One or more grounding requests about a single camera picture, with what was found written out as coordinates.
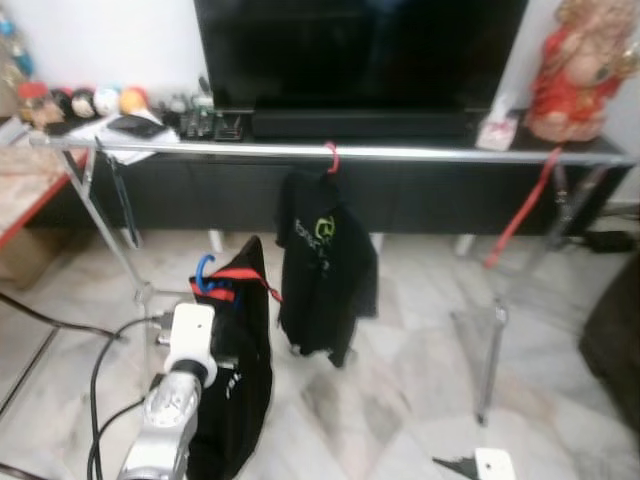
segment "printed logo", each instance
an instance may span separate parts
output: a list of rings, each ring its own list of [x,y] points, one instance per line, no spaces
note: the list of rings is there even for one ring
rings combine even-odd
[[[234,373],[233,376],[231,377],[231,379],[229,380],[229,383],[227,384],[227,388],[225,389],[225,394],[226,394],[227,400],[229,400],[231,398],[231,394],[233,393],[233,389],[238,384],[238,382],[240,382],[240,380],[242,380],[242,375],[240,373],[237,373],[237,372]]]
[[[324,244],[331,242],[336,233],[336,222],[333,217],[320,218],[316,222],[316,238]]]

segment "marble floor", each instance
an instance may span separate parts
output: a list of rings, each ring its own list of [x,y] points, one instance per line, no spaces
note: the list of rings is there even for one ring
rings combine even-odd
[[[144,248],[131,256],[145,278],[161,288],[186,289],[187,277],[209,250],[206,232],[151,231],[143,237]],[[218,264],[246,238],[227,236]],[[273,235],[261,238],[269,280],[278,285],[282,252]],[[488,305],[505,277],[487,273],[474,258],[489,250],[492,239],[480,239],[468,259],[453,255],[453,240],[386,237],[380,315],[360,321],[356,353],[343,370],[321,354],[291,356],[271,322],[274,391],[258,447],[240,479],[461,478],[431,457],[469,456],[481,446],[506,449],[519,480],[640,478],[638,444],[576,349],[590,309],[625,257],[580,248],[547,257],[511,305],[494,404],[483,428],[474,420],[472,371],[450,314]],[[501,270],[517,268],[534,242],[516,239]],[[32,290],[2,288],[52,316],[111,329],[141,313],[126,276],[93,235],[76,238]],[[166,308],[166,301],[154,308]],[[273,319],[277,306],[270,307]],[[0,305],[0,396],[46,333]],[[103,420],[143,393],[142,332],[131,337],[103,365]],[[89,377],[102,344],[83,333],[57,336],[0,422],[0,462],[51,480],[84,478]],[[131,413],[106,434],[105,478],[116,477],[139,419],[139,412]]]

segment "black cabinet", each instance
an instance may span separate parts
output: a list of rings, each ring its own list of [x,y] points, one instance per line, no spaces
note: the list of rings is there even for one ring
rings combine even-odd
[[[255,157],[157,154],[121,167],[137,227],[269,231],[279,190],[293,168],[317,172],[330,158],[305,162]],[[581,231],[620,184],[629,166],[609,170],[576,219]],[[540,164],[466,162],[343,161],[336,181],[344,199],[371,232],[498,234],[535,185]],[[570,186],[587,172],[567,167]],[[99,160],[94,197],[116,227],[124,226],[111,172]],[[557,208],[551,186],[519,229],[541,234]],[[91,219],[67,185],[33,219],[32,225],[91,227]]]

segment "metal rack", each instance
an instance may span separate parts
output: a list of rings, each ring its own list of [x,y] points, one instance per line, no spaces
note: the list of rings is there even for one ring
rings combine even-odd
[[[96,162],[96,152],[105,151],[139,151],[154,153],[177,153],[203,155],[203,160],[211,161],[204,155],[216,155],[214,161],[233,164],[240,157],[254,157],[265,164],[295,164],[313,158],[331,158],[331,151],[324,146],[305,145],[271,145],[271,144],[226,144],[226,143],[177,143],[161,144],[154,142],[116,142],[105,143],[91,140],[74,140],[69,138],[54,138],[36,136],[31,140],[33,146],[47,147],[59,151],[73,187],[85,205],[91,218],[95,222],[100,234],[107,243],[122,268],[126,272],[134,289],[134,301],[148,314],[150,300],[156,295],[174,295],[184,292],[171,292],[156,289],[146,281],[126,253],[126,249],[113,234],[107,218],[103,215],[100,205],[91,196],[91,183]],[[70,149],[86,148],[89,151],[88,161],[84,171],[80,171]],[[366,162],[451,162],[451,163],[487,163],[487,164],[540,164],[548,158],[548,152],[543,151],[513,151],[487,152],[481,150],[436,149],[436,148],[403,148],[403,147],[366,147],[341,146],[337,153],[348,161]],[[563,235],[570,227],[573,219],[582,211],[591,195],[596,190],[607,171],[614,166],[633,166],[635,159],[620,153],[593,154],[571,153],[560,155],[556,165],[556,179],[564,178],[564,166],[581,165],[589,168],[587,174],[579,182],[573,193],[566,190],[566,185],[556,181],[556,198],[559,213],[552,227],[539,247],[532,252],[524,268],[512,279],[509,288],[496,295],[495,305],[490,310],[478,310],[455,313],[455,325],[462,345],[469,358],[474,380],[476,382],[475,414],[480,423],[485,423],[487,412],[491,404],[491,396],[495,382],[496,370],[499,362],[502,332],[507,325],[508,305],[515,292],[544,259],[544,256],[556,249]],[[490,328],[482,336],[485,342],[477,354],[479,332],[473,329],[480,318],[490,320]]]

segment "white wall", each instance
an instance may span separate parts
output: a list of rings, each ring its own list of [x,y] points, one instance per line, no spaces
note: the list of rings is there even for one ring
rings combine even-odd
[[[499,92],[530,100],[541,42],[560,0],[529,0]],[[193,0],[4,0],[24,32],[38,74],[52,85],[141,85],[150,93],[195,91],[206,72]],[[640,80],[611,105],[607,133],[640,155]],[[640,173],[616,194],[640,198]]]
[[[196,91],[206,73],[193,0],[4,0],[51,85]]]

